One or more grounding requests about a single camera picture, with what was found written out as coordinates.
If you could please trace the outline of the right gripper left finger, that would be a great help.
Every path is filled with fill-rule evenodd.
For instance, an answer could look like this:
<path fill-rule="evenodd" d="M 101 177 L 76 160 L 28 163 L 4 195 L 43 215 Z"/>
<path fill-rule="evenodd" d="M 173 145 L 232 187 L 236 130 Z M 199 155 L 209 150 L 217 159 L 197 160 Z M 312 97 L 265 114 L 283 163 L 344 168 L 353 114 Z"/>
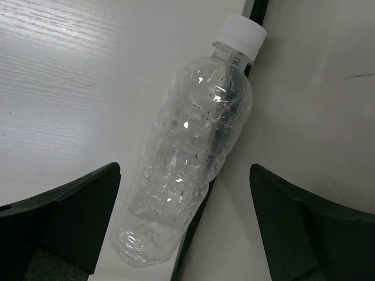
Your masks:
<path fill-rule="evenodd" d="M 121 181 L 109 163 L 1 206 L 1 280 L 87 280 L 96 269 Z"/>

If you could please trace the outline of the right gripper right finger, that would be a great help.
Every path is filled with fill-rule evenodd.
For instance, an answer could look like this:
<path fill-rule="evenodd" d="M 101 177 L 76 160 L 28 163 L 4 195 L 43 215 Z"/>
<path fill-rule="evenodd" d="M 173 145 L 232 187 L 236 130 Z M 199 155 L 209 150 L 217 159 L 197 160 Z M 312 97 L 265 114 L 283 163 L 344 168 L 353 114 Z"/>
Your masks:
<path fill-rule="evenodd" d="M 272 280 L 374 280 L 374 215 L 317 196 L 259 164 L 250 189 Z"/>

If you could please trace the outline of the clear bottle white cap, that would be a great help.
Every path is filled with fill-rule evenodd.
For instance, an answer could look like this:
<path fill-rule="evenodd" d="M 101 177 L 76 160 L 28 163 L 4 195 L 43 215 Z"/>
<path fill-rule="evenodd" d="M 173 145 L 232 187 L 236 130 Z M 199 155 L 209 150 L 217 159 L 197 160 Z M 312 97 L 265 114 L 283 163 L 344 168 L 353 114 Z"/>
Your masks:
<path fill-rule="evenodd" d="M 125 263 L 162 263 L 179 245 L 250 114 L 245 70 L 266 35 L 253 20 L 230 15 L 213 54 L 176 73 L 111 234 Z"/>

